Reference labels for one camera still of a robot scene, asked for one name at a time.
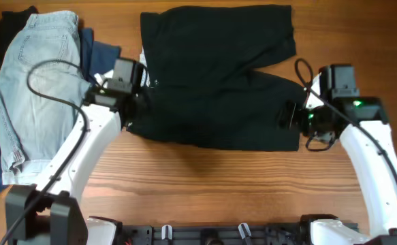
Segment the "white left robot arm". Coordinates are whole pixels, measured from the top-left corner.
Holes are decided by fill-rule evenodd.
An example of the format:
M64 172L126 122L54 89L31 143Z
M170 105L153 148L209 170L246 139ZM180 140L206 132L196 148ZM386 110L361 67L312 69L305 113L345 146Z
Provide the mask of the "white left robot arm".
M119 58L81 106L71 105L79 116L53 160L33 184L14 185L7 194L1 244L122 244L122 222L85 218L80 201L100 156L134 115L147 80L145 64Z

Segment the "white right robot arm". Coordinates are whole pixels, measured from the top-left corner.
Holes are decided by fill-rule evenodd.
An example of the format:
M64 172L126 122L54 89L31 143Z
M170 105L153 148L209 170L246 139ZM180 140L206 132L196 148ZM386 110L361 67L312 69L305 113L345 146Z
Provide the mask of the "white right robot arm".
M322 67L302 85L304 105L288 103L281 126L308 141L340 142L351 160L368 211L364 235L329 214L304 215L299 244L397 244L397 156L390 121L378 97L362 97L348 64Z

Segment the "black shorts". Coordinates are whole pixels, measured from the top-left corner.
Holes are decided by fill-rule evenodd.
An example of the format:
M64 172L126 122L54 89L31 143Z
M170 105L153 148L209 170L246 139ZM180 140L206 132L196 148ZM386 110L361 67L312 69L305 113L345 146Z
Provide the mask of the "black shorts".
M306 99L263 72L296 54L288 5L182 6L140 16L149 85L128 125L141 137L221 150L296 151Z

